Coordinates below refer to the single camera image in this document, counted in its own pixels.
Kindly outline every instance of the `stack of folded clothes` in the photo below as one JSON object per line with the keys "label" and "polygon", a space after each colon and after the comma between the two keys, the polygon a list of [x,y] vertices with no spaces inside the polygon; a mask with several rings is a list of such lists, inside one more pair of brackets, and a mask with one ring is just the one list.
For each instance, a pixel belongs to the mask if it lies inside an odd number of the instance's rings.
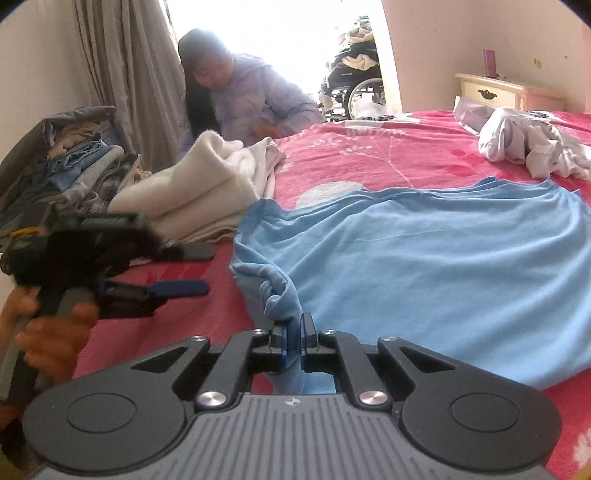
{"label": "stack of folded clothes", "polygon": [[138,156],[107,145],[100,130],[115,107],[79,108],[43,119],[0,163],[0,250],[24,208],[53,203],[59,211],[103,212]]}

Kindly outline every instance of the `bed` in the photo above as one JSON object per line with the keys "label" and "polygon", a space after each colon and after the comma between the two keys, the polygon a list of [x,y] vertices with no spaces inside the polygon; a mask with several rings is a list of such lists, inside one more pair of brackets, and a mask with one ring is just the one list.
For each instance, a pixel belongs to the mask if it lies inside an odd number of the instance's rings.
{"label": "bed", "polygon": [[[591,144],[591,116],[557,113],[582,142]],[[450,112],[417,112],[398,121],[316,125],[278,141],[287,154],[276,174],[275,199],[284,208],[313,205],[366,188],[406,186],[418,189],[459,187],[484,177],[532,181],[523,166],[491,164],[478,153],[476,138]],[[580,190],[591,203],[591,183],[554,179]],[[204,278],[211,293],[200,299],[170,301],[148,319],[104,320],[94,328],[80,356],[76,375],[108,367],[192,335],[224,342],[252,328],[228,264],[232,243],[217,244],[217,256],[202,264],[148,264],[121,280],[151,284],[174,278]],[[254,390],[269,392],[257,375]],[[546,391],[563,418],[560,442],[548,464],[559,479],[570,478],[591,460],[591,371],[581,372]]]}

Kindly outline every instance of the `screw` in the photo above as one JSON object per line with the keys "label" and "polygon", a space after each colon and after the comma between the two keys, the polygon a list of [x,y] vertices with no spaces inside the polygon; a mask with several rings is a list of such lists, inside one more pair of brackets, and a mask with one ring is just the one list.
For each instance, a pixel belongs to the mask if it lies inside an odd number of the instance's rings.
{"label": "screw", "polygon": [[203,392],[197,397],[197,403],[202,407],[220,407],[228,401],[228,397],[222,392]]}
{"label": "screw", "polygon": [[366,405],[384,405],[388,401],[388,395],[380,390],[368,390],[359,395],[359,401]]}

